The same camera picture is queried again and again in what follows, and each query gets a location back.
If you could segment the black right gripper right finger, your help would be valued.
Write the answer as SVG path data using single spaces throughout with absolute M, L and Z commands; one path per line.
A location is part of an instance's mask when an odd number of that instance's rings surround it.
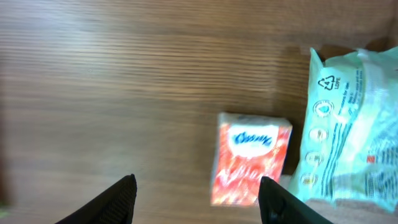
M 333 224 L 269 177 L 262 177 L 259 209 L 263 224 Z

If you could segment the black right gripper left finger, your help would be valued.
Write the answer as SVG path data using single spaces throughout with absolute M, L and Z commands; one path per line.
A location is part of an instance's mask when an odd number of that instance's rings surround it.
M 126 175 L 56 224 L 131 224 L 136 195 L 136 178 Z

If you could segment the small orange candy box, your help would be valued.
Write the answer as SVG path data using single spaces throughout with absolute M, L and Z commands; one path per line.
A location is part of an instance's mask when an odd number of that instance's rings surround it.
M 210 204 L 258 205 L 261 179 L 280 179 L 291 132 L 292 125 L 285 118 L 220 113 Z

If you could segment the teal tissue packet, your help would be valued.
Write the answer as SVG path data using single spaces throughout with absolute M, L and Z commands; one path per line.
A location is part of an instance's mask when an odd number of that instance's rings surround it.
M 310 57 L 300 160 L 289 192 L 299 200 L 397 206 L 397 49 Z

